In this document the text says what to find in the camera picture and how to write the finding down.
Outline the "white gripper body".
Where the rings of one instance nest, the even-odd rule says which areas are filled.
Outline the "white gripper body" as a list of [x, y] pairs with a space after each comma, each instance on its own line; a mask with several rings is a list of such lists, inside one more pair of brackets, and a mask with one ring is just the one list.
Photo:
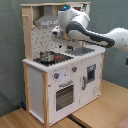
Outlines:
[[70, 38], [67, 36], [67, 34], [66, 34], [65, 32], [60, 31], [58, 26], [56, 26], [56, 27], [52, 30], [51, 39], [52, 39], [53, 41], [57, 41], [57, 40], [66, 40], [66, 41], [70, 41]]

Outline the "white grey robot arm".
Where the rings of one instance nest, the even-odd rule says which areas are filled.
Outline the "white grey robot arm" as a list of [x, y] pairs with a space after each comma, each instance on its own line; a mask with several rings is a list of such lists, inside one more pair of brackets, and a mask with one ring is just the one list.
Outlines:
[[128, 52], [128, 30], [115, 28], [106, 34], [87, 29], [90, 18], [87, 13], [78, 11], [70, 5], [58, 10], [58, 25], [52, 30], [54, 38], [62, 39], [66, 34], [70, 40], [89, 42], [105, 48], [117, 48]]

